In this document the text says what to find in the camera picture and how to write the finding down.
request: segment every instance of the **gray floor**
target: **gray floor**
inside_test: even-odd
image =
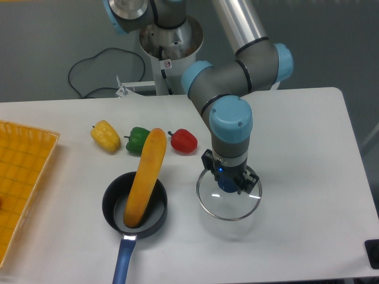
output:
[[[233,60],[233,52],[210,1],[190,0],[188,13],[204,29],[199,59],[215,66]],[[281,88],[339,88],[348,106],[358,145],[379,122],[378,0],[255,0],[272,42],[293,52],[295,71]],[[137,32],[118,36],[101,1],[39,0],[0,2],[0,102],[76,99],[68,71],[77,61],[107,47],[143,55]],[[144,80],[152,80],[147,62]],[[141,63],[112,51],[84,63],[72,73],[82,92],[117,87],[138,80]],[[113,96],[103,91],[96,96]],[[363,157],[376,204],[379,205],[379,146]]]

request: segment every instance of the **green bell pepper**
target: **green bell pepper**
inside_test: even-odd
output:
[[[126,144],[126,150],[135,155],[141,155],[144,142],[150,131],[142,127],[133,127],[130,131],[129,136],[124,136],[128,138],[129,141]]]

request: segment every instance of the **white table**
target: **white table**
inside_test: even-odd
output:
[[[245,283],[377,276],[364,241],[379,222],[341,92],[334,88],[256,92],[248,164],[263,186],[258,210],[238,222],[209,216],[195,183],[210,135],[186,96],[0,104],[0,119],[61,133],[40,193],[0,282],[111,283],[120,235],[101,211],[109,183],[137,169],[124,148],[109,155],[89,132],[107,120],[186,128],[194,156],[169,145],[159,179],[169,203],[164,226],[137,242],[127,283]]]

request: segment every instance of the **black frying pan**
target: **black frying pan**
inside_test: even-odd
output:
[[[118,251],[113,284],[125,284],[131,253],[136,240],[146,238],[160,229],[167,216],[167,193],[157,180],[139,228],[124,225],[123,217],[126,200],[136,172],[125,173],[115,179],[105,191],[102,199],[102,212],[108,224],[123,234]]]

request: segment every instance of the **orange plastic tray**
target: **orange plastic tray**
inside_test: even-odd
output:
[[[0,120],[0,268],[59,133]]]

